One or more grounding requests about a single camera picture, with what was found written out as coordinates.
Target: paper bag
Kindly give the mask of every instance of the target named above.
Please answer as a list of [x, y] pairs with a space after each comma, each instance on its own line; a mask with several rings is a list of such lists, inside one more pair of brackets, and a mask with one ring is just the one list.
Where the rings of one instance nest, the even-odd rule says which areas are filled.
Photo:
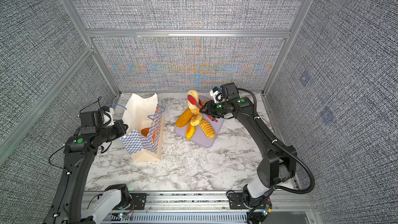
[[[134, 162], [160, 161], [163, 145], [164, 107], [158, 106], [158, 96], [143, 99], [132, 94], [126, 105], [122, 120], [129, 126], [126, 135], [120, 138]], [[148, 128], [147, 137], [141, 130]]]

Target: blue wire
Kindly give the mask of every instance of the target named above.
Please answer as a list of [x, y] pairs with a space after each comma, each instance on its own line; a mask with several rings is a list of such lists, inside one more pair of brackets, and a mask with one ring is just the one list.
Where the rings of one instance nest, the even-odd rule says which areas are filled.
[[124, 106], [122, 106], [122, 105], [119, 105], [119, 104], [109, 104], [109, 105], [106, 105], [106, 106], [108, 107], [108, 106], [110, 106], [110, 105], [117, 105], [117, 106], [123, 107], [124, 109], [126, 109], [126, 110], [127, 110], [127, 108], [126, 108], [126, 107], [124, 107]]

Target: lavender tray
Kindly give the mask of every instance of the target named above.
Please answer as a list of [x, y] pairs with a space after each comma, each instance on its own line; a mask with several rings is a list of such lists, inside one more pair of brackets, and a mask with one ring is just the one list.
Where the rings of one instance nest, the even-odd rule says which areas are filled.
[[[201, 95], [199, 95], [199, 99], [202, 102], [204, 102], [205, 100], [210, 100], [210, 98], [207, 98], [207, 97], [201, 96]], [[197, 143], [198, 145], [201, 145], [203, 147], [209, 148], [209, 147], [211, 147], [213, 145], [214, 140], [216, 139], [217, 134], [218, 134], [218, 132], [221, 129], [222, 123], [224, 122], [224, 119], [223, 118], [218, 118], [217, 119], [218, 122], [214, 122], [214, 121], [211, 121], [205, 114], [202, 114], [202, 115], [203, 115], [203, 119], [206, 119], [210, 123], [210, 125], [213, 127], [214, 132], [216, 133], [216, 136], [214, 138], [207, 138], [205, 136], [205, 134], [202, 132], [202, 130], [200, 129], [200, 126], [197, 125], [196, 126], [196, 131], [195, 131], [194, 135], [191, 137], [190, 140], [195, 142], [195, 143]], [[186, 125], [184, 127], [176, 127], [174, 129], [174, 132], [178, 136], [186, 138], [185, 137], [185, 132], [187, 131], [187, 127], [188, 127], [188, 125]]]

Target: marble tabletop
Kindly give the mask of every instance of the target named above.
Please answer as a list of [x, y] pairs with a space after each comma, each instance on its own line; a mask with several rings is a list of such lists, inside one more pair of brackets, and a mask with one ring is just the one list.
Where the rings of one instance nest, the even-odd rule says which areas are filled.
[[[153, 93], [139, 95], [147, 98]], [[130, 96], [122, 94], [118, 104], [126, 105]], [[272, 128], [260, 94], [256, 97], [259, 115]], [[224, 121], [213, 146], [204, 148], [174, 133], [176, 120], [187, 107], [187, 94], [159, 93], [158, 101], [166, 108], [161, 161], [133, 162], [123, 143], [115, 140], [107, 152], [95, 157], [86, 191], [102, 191], [117, 183], [126, 183], [130, 191], [241, 190], [257, 177], [261, 154], [240, 122]], [[115, 107], [114, 119], [121, 119], [123, 111]], [[293, 179], [283, 185], [296, 187]]]

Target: bag handle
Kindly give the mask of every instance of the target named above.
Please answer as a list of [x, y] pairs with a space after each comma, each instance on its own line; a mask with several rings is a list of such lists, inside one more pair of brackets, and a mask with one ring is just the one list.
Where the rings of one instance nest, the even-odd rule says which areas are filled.
[[153, 115], [148, 115], [148, 118], [150, 118], [151, 120], [153, 120], [151, 117], [155, 117], [155, 116], [157, 116], [157, 115], [163, 113], [163, 112], [166, 110], [166, 108], [164, 108], [164, 107], [162, 107], [162, 106], [157, 106], [157, 107], [156, 107], [156, 112], [158, 111], [158, 107], [161, 107], [161, 108], [162, 108], [162, 111], [161, 111], [161, 112], [158, 112], [158, 113], [156, 113], [156, 114], [153, 114]]

